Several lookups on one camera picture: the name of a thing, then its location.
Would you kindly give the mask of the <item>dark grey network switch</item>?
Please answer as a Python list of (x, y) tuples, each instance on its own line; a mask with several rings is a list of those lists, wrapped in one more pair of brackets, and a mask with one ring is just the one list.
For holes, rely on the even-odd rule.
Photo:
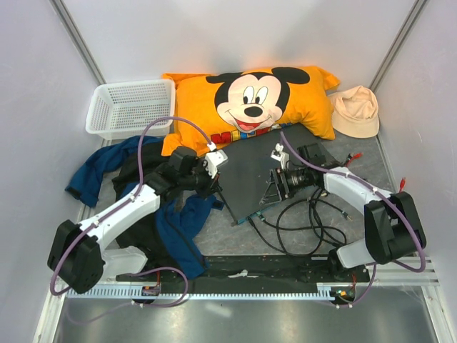
[[(333, 168), (340, 165), (323, 146), (322, 140), (301, 124), (274, 129), (261, 136), (228, 145), (223, 148), (228, 162), (220, 168), (219, 185), (220, 196), (226, 204), (234, 226), (278, 204), (262, 206), (259, 202), (266, 191), (270, 171), (281, 170), (280, 163), (271, 158), (271, 152), (280, 142), (281, 132), (285, 134), (292, 148), (306, 161), (321, 167)], [(284, 170), (308, 168), (288, 148), (285, 147), (284, 151), (289, 155), (288, 166)], [(317, 171), (309, 170), (314, 175), (314, 185), (309, 187), (322, 185), (323, 177), (319, 176)]]

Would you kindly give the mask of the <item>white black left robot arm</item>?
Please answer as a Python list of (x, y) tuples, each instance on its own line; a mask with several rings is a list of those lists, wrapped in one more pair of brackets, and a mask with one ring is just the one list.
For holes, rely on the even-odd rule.
[(227, 161), (223, 150), (213, 148), (199, 158), (194, 150), (180, 146), (168, 161), (148, 174), (141, 173), (138, 185), (110, 207), (77, 224), (62, 222), (47, 261), (53, 271), (51, 293), (60, 293), (57, 279), (83, 294), (100, 281), (120, 275), (135, 275), (141, 281), (154, 278), (157, 265), (143, 251), (133, 246), (109, 249), (110, 243), (182, 191), (203, 197), (213, 194), (219, 186), (219, 170)]

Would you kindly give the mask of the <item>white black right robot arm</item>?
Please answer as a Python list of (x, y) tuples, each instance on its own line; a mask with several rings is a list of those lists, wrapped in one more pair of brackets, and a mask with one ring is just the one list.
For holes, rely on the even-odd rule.
[(347, 167), (326, 161), (322, 154), (314, 160), (302, 157), (295, 150), (290, 154), (302, 165), (290, 169), (289, 153), (282, 144), (277, 144), (271, 152), (271, 158), (280, 166), (270, 172), (263, 203), (280, 202), (301, 189), (319, 186), (363, 215), (364, 237), (330, 252), (326, 268), (330, 278), (343, 281), (352, 274), (354, 267), (367, 264), (393, 262), (412, 272), (425, 269), (426, 238), (410, 194), (379, 189)]

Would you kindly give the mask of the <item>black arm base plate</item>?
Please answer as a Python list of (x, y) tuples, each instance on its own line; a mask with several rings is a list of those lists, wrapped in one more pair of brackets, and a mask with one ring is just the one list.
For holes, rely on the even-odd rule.
[(162, 271), (142, 277), (120, 276), (123, 282), (160, 281), (165, 292), (187, 289), (213, 292), (311, 292), (317, 284), (353, 285), (368, 282), (365, 267), (335, 273), (327, 257), (287, 257), (286, 255), (208, 256), (208, 268), (202, 275), (189, 280), (186, 286), (176, 272)]

